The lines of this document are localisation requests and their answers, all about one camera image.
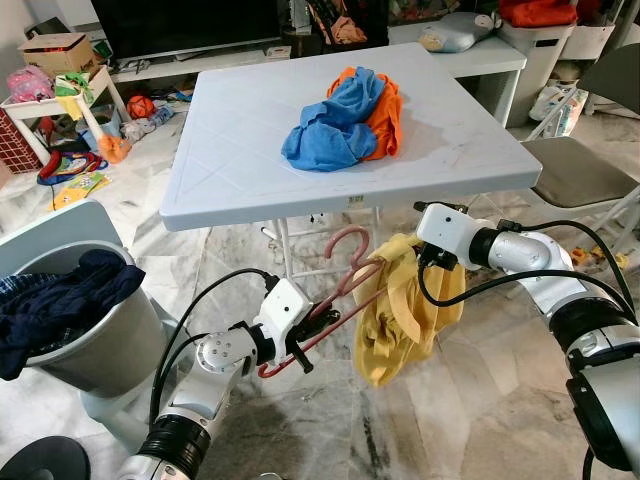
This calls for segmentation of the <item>yellow shirt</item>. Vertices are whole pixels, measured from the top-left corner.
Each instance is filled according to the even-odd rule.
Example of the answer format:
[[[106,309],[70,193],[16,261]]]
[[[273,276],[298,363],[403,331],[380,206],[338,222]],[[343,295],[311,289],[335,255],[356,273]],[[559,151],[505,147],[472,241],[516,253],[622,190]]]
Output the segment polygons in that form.
[[[415,248],[421,239],[397,233],[370,259],[383,259],[383,269],[355,289],[360,312],[355,330],[355,367],[371,387],[384,387],[406,364],[433,353],[436,334],[461,319],[465,306],[436,307],[417,283]]]

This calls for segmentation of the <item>pink clothes hanger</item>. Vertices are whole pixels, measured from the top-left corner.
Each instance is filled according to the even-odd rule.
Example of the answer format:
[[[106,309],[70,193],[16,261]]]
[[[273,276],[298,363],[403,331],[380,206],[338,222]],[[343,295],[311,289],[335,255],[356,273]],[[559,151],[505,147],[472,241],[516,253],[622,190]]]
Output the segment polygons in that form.
[[[324,256],[329,259],[329,257],[332,256],[337,243],[349,236],[357,236],[358,239],[360,239],[360,246],[358,246],[355,253],[352,253],[351,260],[349,260],[349,268],[343,271],[342,278],[338,280],[334,291],[330,293],[328,297],[325,297],[325,300],[317,303],[314,302],[314,306],[311,307],[310,312],[314,307],[319,307],[321,312],[326,310],[326,308],[333,308],[335,301],[339,300],[339,298],[351,296],[351,294],[357,291],[358,287],[361,287],[362,284],[374,279],[375,276],[380,274],[381,270],[383,270],[385,266],[385,261],[383,259],[370,259],[370,257],[366,255],[371,243],[371,237],[370,233],[362,227],[346,227],[338,230],[338,232],[329,239],[328,243],[326,243]],[[366,300],[357,302],[356,306],[352,307],[347,314],[340,314],[340,319],[337,323],[329,326],[329,328],[325,330],[325,337],[320,339],[320,342],[323,342],[323,340],[328,338],[330,334],[337,332],[339,328],[342,328],[342,326],[348,323],[352,317],[360,314],[360,312],[364,311],[365,308],[374,305],[374,303],[380,300],[385,293],[387,293],[387,291],[385,291],[384,288],[378,289],[378,291],[371,293]],[[287,355],[287,357],[285,357],[282,362],[279,362],[278,365],[259,365],[259,369],[257,369],[257,376],[261,379],[273,378],[273,376],[278,375],[279,372],[288,369],[292,364],[297,364],[297,362],[293,360],[291,355]]]

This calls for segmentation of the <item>navy blue garment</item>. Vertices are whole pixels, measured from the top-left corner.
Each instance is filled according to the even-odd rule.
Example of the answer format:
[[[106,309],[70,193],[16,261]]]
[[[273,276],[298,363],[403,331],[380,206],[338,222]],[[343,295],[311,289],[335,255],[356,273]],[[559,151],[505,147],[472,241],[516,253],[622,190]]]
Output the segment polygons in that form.
[[[69,273],[0,279],[0,378],[17,379],[28,358],[82,337],[137,292],[145,271],[108,250],[79,256]]]

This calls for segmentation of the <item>orange garment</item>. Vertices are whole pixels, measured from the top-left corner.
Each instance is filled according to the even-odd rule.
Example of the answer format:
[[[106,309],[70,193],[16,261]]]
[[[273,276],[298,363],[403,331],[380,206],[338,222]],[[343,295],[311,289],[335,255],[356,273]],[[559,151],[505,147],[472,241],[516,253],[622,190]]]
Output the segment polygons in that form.
[[[387,74],[376,73],[374,70],[365,67],[347,67],[339,74],[339,77],[330,84],[326,91],[329,99],[337,97],[337,91],[343,90],[344,83],[356,78],[357,83],[372,83],[380,86],[381,90],[374,106],[372,106],[365,123],[369,125],[371,132],[375,134],[378,146],[370,155],[362,156],[361,163],[378,160],[381,157],[396,156],[401,148],[402,129],[401,114],[403,99],[399,86],[392,81]]]

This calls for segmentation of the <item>grey folding chair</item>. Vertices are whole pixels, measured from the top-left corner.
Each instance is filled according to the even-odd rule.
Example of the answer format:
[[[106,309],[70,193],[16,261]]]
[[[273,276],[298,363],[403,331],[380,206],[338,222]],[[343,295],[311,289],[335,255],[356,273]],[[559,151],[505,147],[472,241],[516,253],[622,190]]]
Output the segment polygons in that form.
[[[570,105],[580,93],[594,93],[632,114],[640,113],[640,44],[628,44],[600,56],[579,82],[540,120],[522,146],[541,163],[538,183],[521,193],[544,218],[573,220],[599,216],[594,230],[614,233],[609,247],[614,250],[639,221],[639,182],[630,174],[608,163],[590,148],[570,136],[543,138],[541,133],[556,122],[556,113]]]

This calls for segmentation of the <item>white folding table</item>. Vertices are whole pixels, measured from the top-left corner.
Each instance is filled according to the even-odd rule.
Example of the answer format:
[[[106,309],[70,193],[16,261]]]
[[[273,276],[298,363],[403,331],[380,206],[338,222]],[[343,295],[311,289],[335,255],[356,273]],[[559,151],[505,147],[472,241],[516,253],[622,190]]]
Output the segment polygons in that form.
[[[285,137],[348,67],[397,84],[398,154],[333,173],[294,169]],[[173,232],[225,227],[527,189],[540,172],[444,64],[398,44],[200,73],[159,214]]]

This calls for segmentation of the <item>white storage bin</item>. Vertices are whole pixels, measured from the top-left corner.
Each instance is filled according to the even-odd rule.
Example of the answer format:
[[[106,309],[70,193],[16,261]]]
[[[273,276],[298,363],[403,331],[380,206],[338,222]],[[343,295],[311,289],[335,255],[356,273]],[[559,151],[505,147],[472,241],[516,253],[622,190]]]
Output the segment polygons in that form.
[[[503,127],[517,127],[529,120],[536,96],[543,90],[550,72],[561,59],[573,26],[518,28],[503,24],[497,35],[525,56],[525,67],[504,78],[500,106],[506,106]]]

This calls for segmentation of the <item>grey soft bag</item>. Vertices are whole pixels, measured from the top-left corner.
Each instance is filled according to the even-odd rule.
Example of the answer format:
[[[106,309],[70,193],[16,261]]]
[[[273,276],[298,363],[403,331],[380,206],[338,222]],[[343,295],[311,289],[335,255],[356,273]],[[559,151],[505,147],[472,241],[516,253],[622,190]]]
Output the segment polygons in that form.
[[[422,28],[419,42],[430,52],[462,52],[502,26],[497,14],[452,12]]]

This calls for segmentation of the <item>red bag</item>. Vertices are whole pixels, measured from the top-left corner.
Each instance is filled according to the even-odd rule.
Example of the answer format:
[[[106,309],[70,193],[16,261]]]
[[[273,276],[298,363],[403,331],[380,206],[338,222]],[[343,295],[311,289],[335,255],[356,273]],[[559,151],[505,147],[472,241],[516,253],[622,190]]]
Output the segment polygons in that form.
[[[516,28],[572,26],[579,19],[570,0],[499,0],[499,14]]]

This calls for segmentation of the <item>black stroller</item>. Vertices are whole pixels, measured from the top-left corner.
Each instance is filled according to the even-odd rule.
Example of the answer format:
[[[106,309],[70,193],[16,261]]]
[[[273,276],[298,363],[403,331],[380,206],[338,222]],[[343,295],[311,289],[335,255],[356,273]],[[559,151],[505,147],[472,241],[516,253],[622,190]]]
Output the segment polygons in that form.
[[[324,52],[375,49],[390,42],[388,0],[305,1]]]

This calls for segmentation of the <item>yellow picture book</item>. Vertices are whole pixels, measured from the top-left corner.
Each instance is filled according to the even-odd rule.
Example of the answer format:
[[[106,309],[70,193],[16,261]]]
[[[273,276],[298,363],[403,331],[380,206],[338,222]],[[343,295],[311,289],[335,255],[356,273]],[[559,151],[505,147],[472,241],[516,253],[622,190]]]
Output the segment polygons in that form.
[[[109,186],[110,178],[101,172],[87,172],[70,178],[63,189],[52,196],[51,210],[64,209],[65,206],[90,197],[92,192]]]

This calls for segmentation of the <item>orange red ball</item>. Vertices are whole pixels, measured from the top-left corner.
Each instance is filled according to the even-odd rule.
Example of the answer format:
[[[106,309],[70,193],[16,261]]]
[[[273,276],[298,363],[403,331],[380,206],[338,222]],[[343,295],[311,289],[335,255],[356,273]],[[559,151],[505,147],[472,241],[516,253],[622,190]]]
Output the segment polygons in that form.
[[[156,114],[157,108],[155,102],[150,96],[134,95],[127,102],[127,111],[132,119],[151,118]]]

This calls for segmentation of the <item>small white side table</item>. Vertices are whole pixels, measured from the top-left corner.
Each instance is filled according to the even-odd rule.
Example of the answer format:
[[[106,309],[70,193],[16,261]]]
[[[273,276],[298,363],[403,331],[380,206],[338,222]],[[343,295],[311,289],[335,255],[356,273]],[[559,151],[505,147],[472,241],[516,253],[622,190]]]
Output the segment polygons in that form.
[[[96,116],[92,114],[92,102],[87,102],[87,92],[91,91],[96,99],[105,96],[106,99],[113,101],[116,110],[125,109],[125,101],[118,88],[113,83],[113,76],[110,74],[109,67],[95,67],[91,70],[90,82],[86,87],[86,92],[76,97],[78,108],[81,109],[86,124],[90,127],[90,131],[96,140],[102,140],[106,136],[102,131],[101,125],[96,120]],[[9,118],[15,123],[15,128],[22,134],[27,145],[32,148],[35,155],[41,163],[46,163],[50,159],[50,152],[47,150],[45,143],[38,140],[32,129],[26,124],[26,120],[40,118],[40,116],[51,116],[65,113],[64,106],[60,105],[54,99],[37,100],[29,102],[17,102],[9,97],[0,102],[0,108],[9,115]]]

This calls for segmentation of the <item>black television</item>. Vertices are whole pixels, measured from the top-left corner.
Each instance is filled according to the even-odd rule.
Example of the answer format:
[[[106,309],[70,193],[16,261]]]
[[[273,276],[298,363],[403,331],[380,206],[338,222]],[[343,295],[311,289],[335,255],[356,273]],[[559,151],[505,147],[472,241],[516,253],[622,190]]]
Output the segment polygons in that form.
[[[282,35],[276,0],[90,0],[118,60],[255,44]]]

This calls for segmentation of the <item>pink bag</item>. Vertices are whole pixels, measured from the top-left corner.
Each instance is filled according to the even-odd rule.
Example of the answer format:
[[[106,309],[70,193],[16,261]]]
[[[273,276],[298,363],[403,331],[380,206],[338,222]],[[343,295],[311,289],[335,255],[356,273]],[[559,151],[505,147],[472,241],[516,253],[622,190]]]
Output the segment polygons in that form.
[[[44,70],[27,65],[14,70],[6,77],[6,87],[10,91],[9,102],[33,102],[55,99],[52,78]]]

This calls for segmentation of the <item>cardboard box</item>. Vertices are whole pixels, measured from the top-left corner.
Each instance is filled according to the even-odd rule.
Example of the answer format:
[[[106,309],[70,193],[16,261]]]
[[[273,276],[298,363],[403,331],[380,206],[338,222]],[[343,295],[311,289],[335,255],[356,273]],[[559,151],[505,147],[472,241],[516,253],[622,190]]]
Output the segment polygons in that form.
[[[24,61],[44,70],[47,76],[88,72],[96,68],[90,37],[84,33],[37,35],[18,47]]]

